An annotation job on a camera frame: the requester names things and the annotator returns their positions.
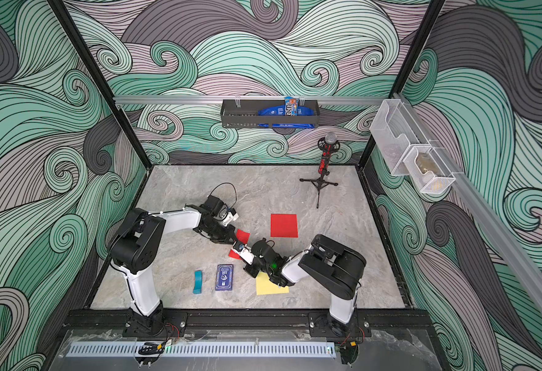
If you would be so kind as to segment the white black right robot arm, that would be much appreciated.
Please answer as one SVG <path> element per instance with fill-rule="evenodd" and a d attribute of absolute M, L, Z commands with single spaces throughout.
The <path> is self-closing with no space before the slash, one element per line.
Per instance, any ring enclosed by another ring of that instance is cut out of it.
<path fill-rule="evenodd" d="M 290 257 L 277 253 L 267 239 L 252 246 L 238 241 L 232 251 L 245 262 L 249 275 L 257 278 L 262 272 L 277 287 L 292 287 L 304 278 L 314 279 L 331 294 L 332 320 L 342 326 L 350 323 L 367 264 L 356 250 L 317 234 L 307 249 Z"/>

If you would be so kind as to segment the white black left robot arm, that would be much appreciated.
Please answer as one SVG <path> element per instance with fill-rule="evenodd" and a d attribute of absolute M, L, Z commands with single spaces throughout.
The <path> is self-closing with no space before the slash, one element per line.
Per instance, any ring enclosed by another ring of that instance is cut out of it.
<path fill-rule="evenodd" d="M 234 207 L 212 195 L 201 205 L 187 204 L 180 210 L 129 211 L 116 232 L 109 256 L 113 269 L 125 278 L 131 309 L 150 317 L 161 307 L 152 265 L 163 235 L 192 230 L 214 244 L 233 245 L 238 238 L 232 223 L 237 219 Z"/>

